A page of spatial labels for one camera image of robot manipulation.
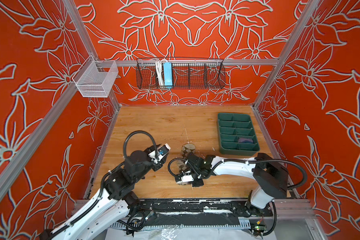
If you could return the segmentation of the clear acrylic wall bin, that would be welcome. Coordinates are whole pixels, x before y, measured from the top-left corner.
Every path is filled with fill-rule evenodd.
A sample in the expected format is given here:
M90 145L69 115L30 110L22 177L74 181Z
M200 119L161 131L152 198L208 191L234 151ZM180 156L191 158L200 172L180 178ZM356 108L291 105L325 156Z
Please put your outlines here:
M107 98L119 75L116 61L97 61L89 55L73 76L73 81L85 98Z

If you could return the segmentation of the light blue box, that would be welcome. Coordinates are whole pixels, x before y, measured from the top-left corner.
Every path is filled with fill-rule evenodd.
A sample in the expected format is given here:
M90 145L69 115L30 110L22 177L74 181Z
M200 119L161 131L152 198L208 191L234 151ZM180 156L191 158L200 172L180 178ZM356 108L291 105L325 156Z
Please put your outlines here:
M173 87L173 72L172 72L172 63L164 62L163 63L164 70L164 84L167 88Z

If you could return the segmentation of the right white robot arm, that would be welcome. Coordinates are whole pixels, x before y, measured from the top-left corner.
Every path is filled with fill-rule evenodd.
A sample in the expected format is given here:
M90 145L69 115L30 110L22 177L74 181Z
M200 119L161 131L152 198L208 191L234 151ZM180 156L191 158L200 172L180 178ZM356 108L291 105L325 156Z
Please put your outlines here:
M289 172L285 165L297 168L302 173L302 179L288 185ZM175 178L177 184L191 183L200 187L204 180L212 176L232 175L257 182L258 187L252 190L246 202L247 211L265 209L275 199L287 197L287 191L304 185L308 174L300 165L283 160L273 159L264 153L258 153L254 158L232 159L215 155L205 158L189 153L185 158L175 158L168 163L168 171Z

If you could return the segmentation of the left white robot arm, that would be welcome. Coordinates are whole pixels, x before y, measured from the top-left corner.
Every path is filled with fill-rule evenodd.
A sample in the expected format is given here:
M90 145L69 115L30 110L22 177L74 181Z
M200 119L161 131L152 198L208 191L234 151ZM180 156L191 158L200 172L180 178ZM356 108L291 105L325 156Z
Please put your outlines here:
M144 151L127 153L129 140L138 134L150 138L152 146ZM130 133L123 143L124 161L109 170L101 180L100 188L81 209L55 229L44 230L41 240L92 240L111 224L128 215L138 213L140 199L133 192L135 184L149 171L158 171L167 160L171 148L157 144L145 131Z

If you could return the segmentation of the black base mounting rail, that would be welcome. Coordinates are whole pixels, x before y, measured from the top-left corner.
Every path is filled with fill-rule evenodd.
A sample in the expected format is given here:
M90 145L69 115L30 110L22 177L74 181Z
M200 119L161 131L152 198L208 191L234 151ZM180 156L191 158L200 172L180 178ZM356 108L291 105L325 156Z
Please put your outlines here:
M237 227L249 228L257 221L271 224L273 208L247 208L247 199L141 199L146 227Z

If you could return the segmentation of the green plastic divider tray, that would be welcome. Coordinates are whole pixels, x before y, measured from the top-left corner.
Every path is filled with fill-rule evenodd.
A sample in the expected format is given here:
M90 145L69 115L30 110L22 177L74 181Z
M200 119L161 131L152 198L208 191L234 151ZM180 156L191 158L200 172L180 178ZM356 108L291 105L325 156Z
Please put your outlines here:
M260 151L260 145L250 115L218 113L217 129L221 154L253 156ZM254 143L239 143L239 137L251 138Z

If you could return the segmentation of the beige argyle sock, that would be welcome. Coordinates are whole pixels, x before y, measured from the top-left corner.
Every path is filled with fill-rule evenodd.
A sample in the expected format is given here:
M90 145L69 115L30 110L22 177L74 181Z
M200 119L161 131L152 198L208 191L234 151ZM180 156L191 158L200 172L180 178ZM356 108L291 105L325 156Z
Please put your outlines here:
M183 158L186 158L189 153L194 153L196 150L196 146L191 143L184 144L182 146L182 156Z

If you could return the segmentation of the purple sock with yellow cuff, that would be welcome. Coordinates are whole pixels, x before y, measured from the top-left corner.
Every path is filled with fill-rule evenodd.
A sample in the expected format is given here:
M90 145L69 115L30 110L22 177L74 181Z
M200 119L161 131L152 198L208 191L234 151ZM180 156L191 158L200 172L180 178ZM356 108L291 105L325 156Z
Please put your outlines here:
M242 137L239 137L239 138L238 138L238 142L239 142L239 143L253 144L253 143L254 143L254 140L251 139L251 138L242 138Z

